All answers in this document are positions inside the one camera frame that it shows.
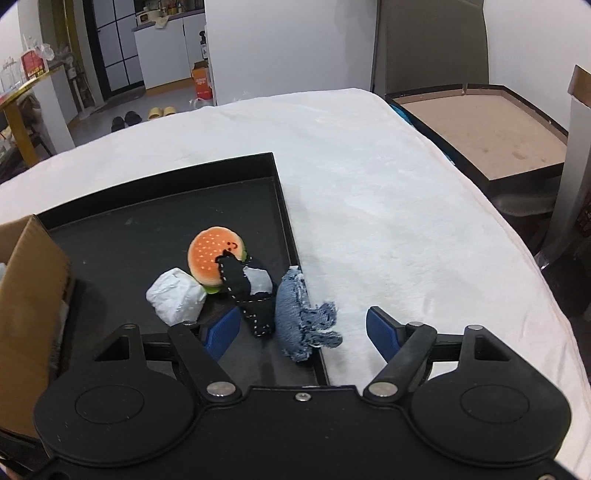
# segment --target black tray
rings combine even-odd
[[[170,268],[188,271],[187,250],[201,230],[221,225],[238,233],[276,283],[290,265],[299,264],[270,153],[131,181],[55,207],[39,218],[70,257],[77,280],[62,341],[61,371],[124,323],[136,323],[142,333],[167,330],[145,292]],[[226,294],[209,296],[199,322],[232,306]],[[150,364],[172,375],[170,364]],[[307,362],[295,364],[275,339],[253,337],[246,324],[220,364],[243,389],[328,383],[319,350]]]

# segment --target blue cloth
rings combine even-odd
[[[294,362],[307,360],[313,347],[338,347],[343,337],[326,331],[336,323],[334,302],[312,308],[299,267],[290,267],[277,289],[275,336],[283,352]]]

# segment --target blue gripper pad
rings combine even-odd
[[[374,347],[387,362],[400,350],[396,330],[371,309],[365,317],[365,329]]]
[[[209,328],[205,349],[216,362],[220,360],[238,335],[241,317],[240,309],[234,307],[219,322]]]

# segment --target white fluffy cloth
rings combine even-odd
[[[429,140],[368,92],[245,100],[121,130],[1,185],[0,222],[140,177],[262,152],[275,155],[310,300],[339,309],[345,341],[324,352],[333,384],[364,387],[384,366],[365,333],[372,305],[442,333],[480,323],[565,393],[573,422],[558,460],[591,477],[589,382],[530,253]]]

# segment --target orange box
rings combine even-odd
[[[211,100],[213,98],[213,91],[209,86],[209,68],[207,61],[198,61],[193,66],[191,76],[195,83],[197,98],[200,100]]]

